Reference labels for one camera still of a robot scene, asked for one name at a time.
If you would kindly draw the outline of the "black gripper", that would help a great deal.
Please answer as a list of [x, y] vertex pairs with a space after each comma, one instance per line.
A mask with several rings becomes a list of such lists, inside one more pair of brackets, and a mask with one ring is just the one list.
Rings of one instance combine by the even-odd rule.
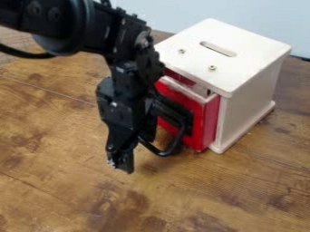
[[100, 119], [109, 130], [105, 145], [108, 164], [132, 174], [137, 140], [152, 142], [156, 137], [157, 117], [147, 116], [151, 99], [117, 97], [108, 77], [96, 86], [96, 103]]

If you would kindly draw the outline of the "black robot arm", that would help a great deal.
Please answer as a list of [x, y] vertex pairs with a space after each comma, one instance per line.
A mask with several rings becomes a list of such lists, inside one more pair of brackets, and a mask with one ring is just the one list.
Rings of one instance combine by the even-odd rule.
[[0, 26], [32, 35], [41, 53], [0, 43], [0, 52], [25, 59], [49, 59], [78, 52], [105, 59], [110, 76], [96, 86], [100, 119], [105, 122], [108, 164], [135, 170], [133, 150], [156, 98], [163, 63], [151, 29], [109, 0], [0, 0]]

